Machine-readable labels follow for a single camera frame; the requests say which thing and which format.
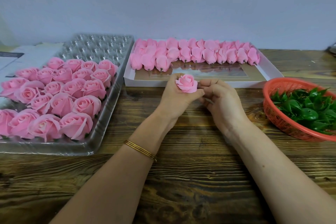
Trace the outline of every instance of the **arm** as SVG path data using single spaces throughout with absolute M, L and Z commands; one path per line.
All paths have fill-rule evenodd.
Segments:
M 158 108 L 132 134 L 129 141 L 156 154 L 167 132 L 202 89 L 182 93 L 174 74 Z M 132 223 L 153 160 L 123 145 L 61 209 L 51 224 Z
M 278 223 L 334 223 L 336 201 L 309 179 L 245 115 L 232 87 L 201 80 L 201 102 L 229 138 L 265 197 Z

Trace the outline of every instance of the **red basket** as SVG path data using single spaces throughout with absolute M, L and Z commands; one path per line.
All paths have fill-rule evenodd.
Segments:
M 296 89 L 305 89 L 305 90 L 312 90 L 313 88 L 317 87 L 318 90 L 323 90 L 321 86 L 318 86 L 313 83 L 305 82 L 302 80 L 298 80 L 295 78 L 274 78 L 266 82 L 263 94 L 264 94 L 264 112 L 267 118 L 280 130 L 287 133 L 288 135 L 302 139 L 305 141 L 312 141 L 312 142 L 321 142 L 324 140 L 327 141 L 334 141 L 336 142 L 336 136 L 325 135 L 322 133 L 318 133 L 313 131 L 309 128 L 306 128 L 297 122 L 293 121 L 291 118 L 286 116 L 283 112 L 281 112 L 275 104 L 273 104 L 270 95 L 273 95 L 277 90 L 279 94 L 282 94 L 284 91 L 292 92 Z M 336 99 L 336 95 L 327 91 L 325 96 L 331 96 L 332 99 Z

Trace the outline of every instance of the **hand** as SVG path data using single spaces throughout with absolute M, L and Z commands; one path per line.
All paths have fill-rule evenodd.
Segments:
M 211 112 L 217 128 L 225 136 L 229 136 L 232 129 L 250 122 L 236 90 L 229 84 L 219 79 L 203 79 L 199 86 L 205 92 L 199 100 Z
M 172 74 L 167 82 L 162 94 L 162 99 L 155 110 L 162 117 L 171 120 L 171 128 L 175 125 L 179 116 L 187 109 L 189 104 L 204 95 L 203 89 L 198 89 L 194 93 L 183 93 L 176 85 L 175 80 L 179 79 L 183 73 Z

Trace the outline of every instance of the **gold bracelet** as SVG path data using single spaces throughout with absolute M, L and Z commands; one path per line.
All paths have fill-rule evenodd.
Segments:
M 128 140 L 124 142 L 125 145 L 128 145 L 129 147 L 133 148 L 134 150 L 137 150 L 138 152 L 141 152 L 142 154 L 146 155 L 147 157 L 152 158 L 155 162 L 157 161 L 156 156 L 151 154 L 149 151 L 145 150 L 144 148 L 136 145 L 135 143 L 132 143 Z

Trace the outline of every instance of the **table surface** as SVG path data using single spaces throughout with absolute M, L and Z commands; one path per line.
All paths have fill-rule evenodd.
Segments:
M 336 58 L 323 51 L 261 50 L 287 77 L 336 92 Z M 123 87 L 97 154 L 0 154 L 0 223 L 48 223 L 159 104 L 163 88 Z M 292 138 L 263 113 L 261 89 L 237 89 L 252 120 L 336 199 L 336 143 Z M 194 102 L 166 135 L 134 223 L 274 223 L 257 185 L 210 113 Z

